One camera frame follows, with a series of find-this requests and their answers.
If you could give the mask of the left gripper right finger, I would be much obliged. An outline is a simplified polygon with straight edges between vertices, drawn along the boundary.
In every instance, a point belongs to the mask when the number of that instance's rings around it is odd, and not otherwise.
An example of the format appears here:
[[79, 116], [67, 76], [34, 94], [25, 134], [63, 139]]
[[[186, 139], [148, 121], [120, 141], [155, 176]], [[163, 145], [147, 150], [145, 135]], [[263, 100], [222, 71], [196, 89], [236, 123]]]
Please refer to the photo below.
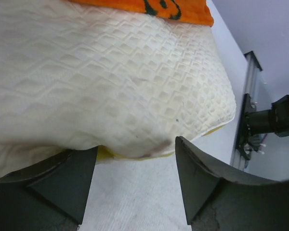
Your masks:
[[238, 170], [182, 136], [175, 156], [187, 224], [194, 231], [289, 231], [289, 180]]

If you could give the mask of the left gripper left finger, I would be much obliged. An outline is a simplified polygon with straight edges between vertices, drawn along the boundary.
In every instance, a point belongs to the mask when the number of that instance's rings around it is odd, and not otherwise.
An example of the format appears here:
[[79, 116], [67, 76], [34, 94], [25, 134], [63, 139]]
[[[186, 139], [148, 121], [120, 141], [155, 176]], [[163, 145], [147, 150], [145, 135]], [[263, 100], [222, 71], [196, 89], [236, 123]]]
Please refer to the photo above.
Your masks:
[[0, 178], [0, 231], [77, 231], [98, 148], [66, 150]]

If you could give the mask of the cream textured pillow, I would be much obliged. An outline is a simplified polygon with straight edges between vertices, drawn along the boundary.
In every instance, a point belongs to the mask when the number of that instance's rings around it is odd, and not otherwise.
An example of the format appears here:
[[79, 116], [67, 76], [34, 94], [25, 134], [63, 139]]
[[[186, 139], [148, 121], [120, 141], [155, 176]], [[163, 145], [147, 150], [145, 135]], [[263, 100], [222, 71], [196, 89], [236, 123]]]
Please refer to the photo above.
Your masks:
[[212, 27], [74, 0], [0, 0], [0, 177], [64, 149], [174, 153], [232, 121]]

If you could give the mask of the orange black patterned pillowcase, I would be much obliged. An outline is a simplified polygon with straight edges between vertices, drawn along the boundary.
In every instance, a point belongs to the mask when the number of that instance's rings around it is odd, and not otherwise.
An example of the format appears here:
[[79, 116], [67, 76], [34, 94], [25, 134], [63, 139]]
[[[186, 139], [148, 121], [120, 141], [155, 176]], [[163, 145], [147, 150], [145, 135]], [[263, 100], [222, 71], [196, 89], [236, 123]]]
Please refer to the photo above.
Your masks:
[[214, 24], [214, 19], [205, 0], [75, 0], [74, 2], [145, 13], [202, 26], [211, 27]]

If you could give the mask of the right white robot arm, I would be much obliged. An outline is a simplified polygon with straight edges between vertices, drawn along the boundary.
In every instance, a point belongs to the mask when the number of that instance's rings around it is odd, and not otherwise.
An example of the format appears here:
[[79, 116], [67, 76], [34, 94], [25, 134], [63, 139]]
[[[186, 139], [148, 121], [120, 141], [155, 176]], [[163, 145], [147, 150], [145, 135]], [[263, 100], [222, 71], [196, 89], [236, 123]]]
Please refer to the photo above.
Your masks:
[[274, 133], [289, 136], [289, 95], [271, 104], [269, 110], [247, 113], [246, 123], [251, 135]]

